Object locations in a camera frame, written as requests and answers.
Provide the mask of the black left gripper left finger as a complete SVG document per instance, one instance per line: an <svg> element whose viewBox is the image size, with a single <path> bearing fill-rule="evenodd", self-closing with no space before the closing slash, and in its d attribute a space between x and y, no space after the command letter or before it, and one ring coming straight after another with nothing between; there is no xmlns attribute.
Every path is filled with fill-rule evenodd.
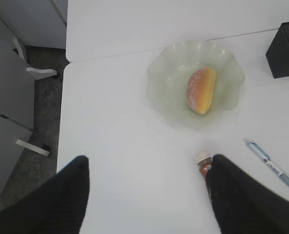
<svg viewBox="0 0 289 234"><path fill-rule="evenodd" d="M0 234L78 234L89 191L89 160L78 156L39 188L0 211Z"/></svg>

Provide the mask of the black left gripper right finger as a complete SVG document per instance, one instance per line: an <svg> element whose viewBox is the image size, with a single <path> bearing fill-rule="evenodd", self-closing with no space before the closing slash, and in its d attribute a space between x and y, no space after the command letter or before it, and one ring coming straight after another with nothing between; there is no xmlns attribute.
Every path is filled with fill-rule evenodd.
<svg viewBox="0 0 289 234"><path fill-rule="evenodd" d="M250 177L224 155L205 177L223 234L289 234L289 201Z"/></svg>

